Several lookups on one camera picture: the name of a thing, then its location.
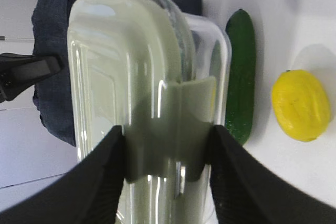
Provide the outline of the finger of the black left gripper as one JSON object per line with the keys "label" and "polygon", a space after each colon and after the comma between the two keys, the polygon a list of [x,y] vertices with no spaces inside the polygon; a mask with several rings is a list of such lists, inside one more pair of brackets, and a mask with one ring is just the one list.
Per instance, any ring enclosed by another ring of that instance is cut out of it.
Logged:
{"label": "finger of the black left gripper", "polygon": [[1,102],[14,100],[29,87],[62,69],[58,55],[1,54]]}

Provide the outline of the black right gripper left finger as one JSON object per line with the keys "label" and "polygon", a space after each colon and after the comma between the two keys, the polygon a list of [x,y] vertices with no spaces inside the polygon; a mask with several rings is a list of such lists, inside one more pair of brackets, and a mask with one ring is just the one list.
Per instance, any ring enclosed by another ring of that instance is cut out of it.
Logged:
{"label": "black right gripper left finger", "polygon": [[122,128],[114,126],[62,178],[1,212],[1,223],[115,223],[124,181]]}

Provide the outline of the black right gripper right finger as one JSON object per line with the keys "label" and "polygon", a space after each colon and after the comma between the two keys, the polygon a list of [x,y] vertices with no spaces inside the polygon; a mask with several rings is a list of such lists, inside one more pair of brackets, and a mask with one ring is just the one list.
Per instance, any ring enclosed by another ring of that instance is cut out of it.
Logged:
{"label": "black right gripper right finger", "polygon": [[254,159],[222,126],[208,160],[218,223],[335,223],[335,208],[293,187]]}

